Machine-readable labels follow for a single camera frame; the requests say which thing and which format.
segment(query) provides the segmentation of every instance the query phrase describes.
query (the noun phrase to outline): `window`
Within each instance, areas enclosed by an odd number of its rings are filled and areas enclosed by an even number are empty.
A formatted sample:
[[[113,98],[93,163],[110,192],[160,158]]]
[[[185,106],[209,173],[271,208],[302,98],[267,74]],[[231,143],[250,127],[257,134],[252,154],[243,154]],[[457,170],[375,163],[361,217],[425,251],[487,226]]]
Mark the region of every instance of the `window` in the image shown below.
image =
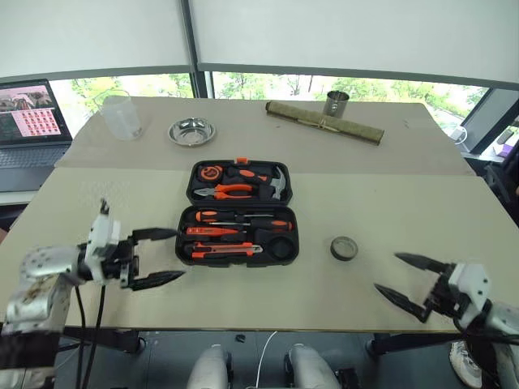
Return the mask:
[[[51,81],[50,85],[73,137],[97,111],[94,97],[106,89],[124,89],[132,96],[193,97],[187,73],[64,79]]]
[[[331,90],[352,101],[423,103],[443,130],[459,126],[487,88],[395,79],[357,79],[320,75],[266,75],[213,72],[217,99],[326,100]]]

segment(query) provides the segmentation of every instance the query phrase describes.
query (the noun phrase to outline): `metal cup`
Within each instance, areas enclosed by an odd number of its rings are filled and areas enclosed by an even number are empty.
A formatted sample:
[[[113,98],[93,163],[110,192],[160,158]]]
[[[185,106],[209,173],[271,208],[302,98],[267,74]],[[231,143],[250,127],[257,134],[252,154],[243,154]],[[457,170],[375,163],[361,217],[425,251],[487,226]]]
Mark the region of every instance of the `metal cup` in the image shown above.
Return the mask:
[[[342,118],[342,114],[346,108],[346,103],[350,99],[348,93],[341,91],[330,91],[326,95],[326,103],[324,104],[323,114]]]

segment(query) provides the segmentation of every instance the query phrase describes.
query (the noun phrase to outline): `hammer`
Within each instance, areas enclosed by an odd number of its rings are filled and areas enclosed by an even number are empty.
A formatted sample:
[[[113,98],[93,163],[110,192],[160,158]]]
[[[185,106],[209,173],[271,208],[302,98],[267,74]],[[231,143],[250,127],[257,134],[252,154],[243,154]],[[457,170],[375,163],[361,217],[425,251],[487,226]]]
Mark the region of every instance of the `hammer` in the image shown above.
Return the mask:
[[[274,194],[272,195],[272,198],[276,200],[281,200],[281,192],[285,189],[286,180],[285,175],[283,174],[281,169],[279,169],[279,166],[276,166],[276,170],[279,173],[279,178],[272,177],[269,185],[274,187]],[[233,167],[228,168],[226,172],[231,177],[239,176],[242,178],[243,181],[250,182],[253,184],[266,185],[269,179],[268,176],[259,175],[250,170],[237,169]]]
[[[279,166],[276,166],[277,172],[279,173],[279,178],[272,178],[270,180],[270,186],[274,187],[274,194],[272,195],[273,199],[281,200],[281,192],[285,189],[286,180],[285,175],[279,169]]]

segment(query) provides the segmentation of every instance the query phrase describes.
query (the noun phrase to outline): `stainless steel bowl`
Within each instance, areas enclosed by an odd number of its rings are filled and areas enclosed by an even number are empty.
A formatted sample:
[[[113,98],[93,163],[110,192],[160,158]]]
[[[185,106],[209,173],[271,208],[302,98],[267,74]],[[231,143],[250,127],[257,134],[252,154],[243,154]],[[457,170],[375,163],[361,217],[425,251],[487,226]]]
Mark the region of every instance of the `stainless steel bowl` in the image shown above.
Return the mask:
[[[187,118],[174,123],[168,129],[169,138],[181,146],[198,147],[216,134],[214,126],[203,118]]]

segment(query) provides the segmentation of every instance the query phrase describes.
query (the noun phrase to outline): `pliers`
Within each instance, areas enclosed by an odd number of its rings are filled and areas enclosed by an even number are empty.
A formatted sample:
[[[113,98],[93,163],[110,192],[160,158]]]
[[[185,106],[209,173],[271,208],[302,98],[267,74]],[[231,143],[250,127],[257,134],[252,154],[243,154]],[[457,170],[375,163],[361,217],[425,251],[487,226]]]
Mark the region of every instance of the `pliers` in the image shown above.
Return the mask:
[[[247,185],[247,184],[232,184],[232,185],[218,184],[214,188],[197,189],[197,190],[195,190],[195,195],[213,196],[216,200],[249,199],[250,197],[252,197],[251,195],[234,196],[232,194],[227,194],[228,192],[234,192],[236,190],[252,192],[253,188],[251,185]]]

